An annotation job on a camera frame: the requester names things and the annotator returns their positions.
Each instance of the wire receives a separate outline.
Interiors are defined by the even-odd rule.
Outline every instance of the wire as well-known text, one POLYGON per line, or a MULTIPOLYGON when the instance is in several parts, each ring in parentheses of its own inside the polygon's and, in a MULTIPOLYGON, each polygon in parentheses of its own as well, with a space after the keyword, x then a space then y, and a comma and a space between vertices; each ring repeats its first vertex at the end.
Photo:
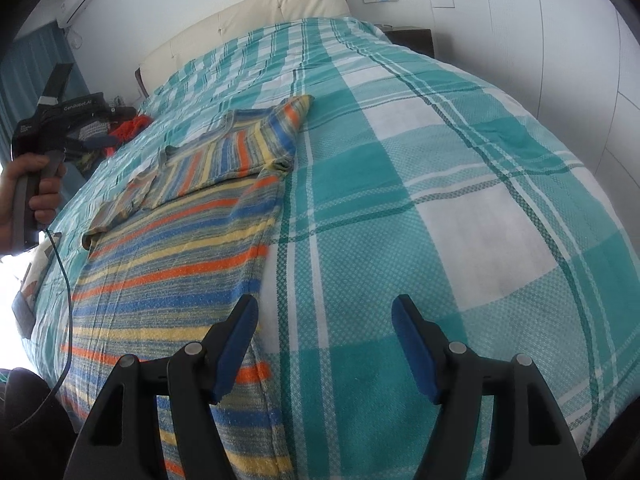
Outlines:
POLYGON ((25 419, 20 424, 15 426, 11 430, 12 432, 17 431, 20 428, 23 428, 24 426, 27 426, 30 421, 35 420, 37 418, 38 414, 41 412, 41 410, 44 409, 44 407, 50 402, 50 400, 56 397, 56 394, 60 390, 60 386, 62 386, 62 383, 65 381, 66 375, 69 373, 69 369, 71 368, 71 345, 73 342, 73 334, 74 334, 73 308, 71 304, 71 286, 69 285, 69 278, 66 275, 65 267, 62 265, 62 259, 60 259, 60 254, 58 253, 58 248, 56 247, 56 243, 53 240, 51 231, 49 231, 49 229, 44 229, 44 231, 49 237, 49 241, 51 242, 53 251, 56 253, 56 259, 58 260, 58 265, 60 266, 60 270, 62 271, 62 276, 64 277, 65 283, 66 283, 66 301, 69 309, 69 330, 68 330, 68 348, 66 350, 66 363, 65 363, 64 369, 62 370, 62 373, 60 374, 60 378, 58 379, 58 382, 55 384, 55 386, 53 386, 53 388, 51 389, 47 397, 45 397, 45 399, 42 401, 40 406, 38 406, 38 409, 35 412, 33 412, 27 419, 25 419))

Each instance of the curtain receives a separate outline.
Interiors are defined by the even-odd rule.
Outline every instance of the curtain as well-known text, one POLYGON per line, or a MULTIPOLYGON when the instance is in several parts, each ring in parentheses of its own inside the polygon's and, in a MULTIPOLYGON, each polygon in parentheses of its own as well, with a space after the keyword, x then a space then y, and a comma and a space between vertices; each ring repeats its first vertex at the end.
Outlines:
MULTIPOLYGON (((44 85, 57 62, 74 62, 64 34, 56 22, 14 41, 0 64, 0 164, 11 160, 11 137, 18 121, 31 117, 44 85)), ((74 66, 65 99, 88 94, 74 66)))

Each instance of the finger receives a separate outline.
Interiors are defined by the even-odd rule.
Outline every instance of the finger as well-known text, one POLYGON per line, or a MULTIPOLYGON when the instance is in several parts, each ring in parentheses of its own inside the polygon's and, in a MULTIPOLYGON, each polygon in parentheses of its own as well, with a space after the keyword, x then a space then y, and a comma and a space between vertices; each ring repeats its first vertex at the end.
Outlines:
POLYGON ((59 194, 36 195, 29 200, 29 207, 37 211, 39 209, 55 209, 60 205, 59 194))
POLYGON ((49 193, 59 193, 62 182, 59 177, 43 178, 40 181, 40 187, 38 188, 38 194, 46 195, 49 193))
POLYGON ((51 222, 53 222, 53 219, 56 217, 56 212, 53 211, 53 209, 45 209, 45 210, 38 210, 33 214, 36 217, 36 220, 43 224, 43 225, 49 225, 51 222))
POLYGON ((49 163, 47 155, 35 155, 34 153, 25 153, 15 158, 6 165, 2 172, 5 180, 18 180, 18 177, 34 173, 42 170, 49 163))

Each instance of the silver screw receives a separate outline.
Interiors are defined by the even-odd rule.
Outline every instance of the silver screw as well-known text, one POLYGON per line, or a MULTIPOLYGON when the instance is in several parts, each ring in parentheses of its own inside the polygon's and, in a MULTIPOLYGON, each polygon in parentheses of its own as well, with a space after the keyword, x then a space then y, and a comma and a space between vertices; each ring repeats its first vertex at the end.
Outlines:
POLYGON ((136 362, 136 358, 131 354, 125 354, 120 358, 120 366, 123 368, 131 366, 134 362, 136 362))
POLYGON ((202 345, 197 341, 189 343, 184 347, 184 353, 187 355, 198 355, 200 352, 202 352, 202 345))
POLYGON ((453 343, 449 343, 449 350, 454 354, 463 354, 466 352, 466 345, 460 341, 454 341, 453 343))
POLYGON ((522 366, 530 366, 533 362, 533 359, 526 354, 518 354, 516 355, 516 361, 519 362, 522 366))

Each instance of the red cloth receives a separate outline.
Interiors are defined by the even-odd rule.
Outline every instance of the red cloth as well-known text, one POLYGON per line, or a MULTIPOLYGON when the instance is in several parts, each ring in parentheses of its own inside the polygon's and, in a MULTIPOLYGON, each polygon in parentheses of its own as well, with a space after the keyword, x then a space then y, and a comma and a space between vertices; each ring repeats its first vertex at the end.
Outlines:
MULTIPOLYGON (((120 141, 120 144, 124 144, 135 138, 136 135, 149 126, 152 121, 153 119, 149 116, 138 115, 132 120, 122 123, 109 134, 116 137, 120 141)), ((111 156, 116 152, 116 148, 105 148, 104 151, 106 156, 111 156)))

